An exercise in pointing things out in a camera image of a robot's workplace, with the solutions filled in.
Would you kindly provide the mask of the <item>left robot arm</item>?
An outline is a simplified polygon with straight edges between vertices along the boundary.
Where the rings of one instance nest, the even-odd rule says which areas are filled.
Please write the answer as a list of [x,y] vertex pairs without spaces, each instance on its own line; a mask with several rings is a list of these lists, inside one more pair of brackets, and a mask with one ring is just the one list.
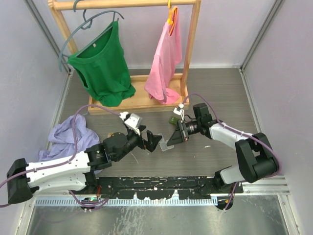
[[146,134],[147,139],[144,139],[131,129],[127,134],[116,132],[75,156],[46,162],[27,163],[24,158],[17,159],[8,170],[7,179],[1,183],[7,186],[7,202],[9,205],[22,203],[42,191],[83,190],[92,194],[98,188],[96,171],[111,167],[136,147],[149,152],[156,149],[162,136],[151,131]]

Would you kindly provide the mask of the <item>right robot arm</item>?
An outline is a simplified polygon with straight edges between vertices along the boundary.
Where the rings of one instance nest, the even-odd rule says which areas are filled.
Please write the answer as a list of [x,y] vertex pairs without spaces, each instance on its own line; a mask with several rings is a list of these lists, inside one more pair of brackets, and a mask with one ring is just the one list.
[[180,119],[167,142],[168,146],[186,142],[191,135],[200,133],[236,151],[238,163],[215,172],[213,182],[218,192],[227,192],[233,183],[254,183],[278,172],[279,162],[265,134],[241,132],[219,119],[213,119],[205,103],[194,105],[195,116],[186,121],[183,107],[181,103],[173,111]]

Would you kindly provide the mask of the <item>clear pill box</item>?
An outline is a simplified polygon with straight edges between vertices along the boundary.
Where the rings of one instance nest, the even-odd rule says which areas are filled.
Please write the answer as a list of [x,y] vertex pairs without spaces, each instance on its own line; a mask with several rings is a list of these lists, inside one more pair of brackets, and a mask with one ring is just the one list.
[[159,133],[159,135],[161,135],[162,136],[162,138],[161,138],[161,140],[159,141],[159,146],[160,146],[160,148],[161,148],[161,151],[162,152],[164,152],[164,151],[167,151],[167,150],[169,150],[169,149],[173,149],[174,148],[174,146],[173,145],[171,145],[171,146],[167,146],[167,142],[168,141],[166,141],[165,139],[164,139],[164,136],[163,136],[163,134],[162,133]]

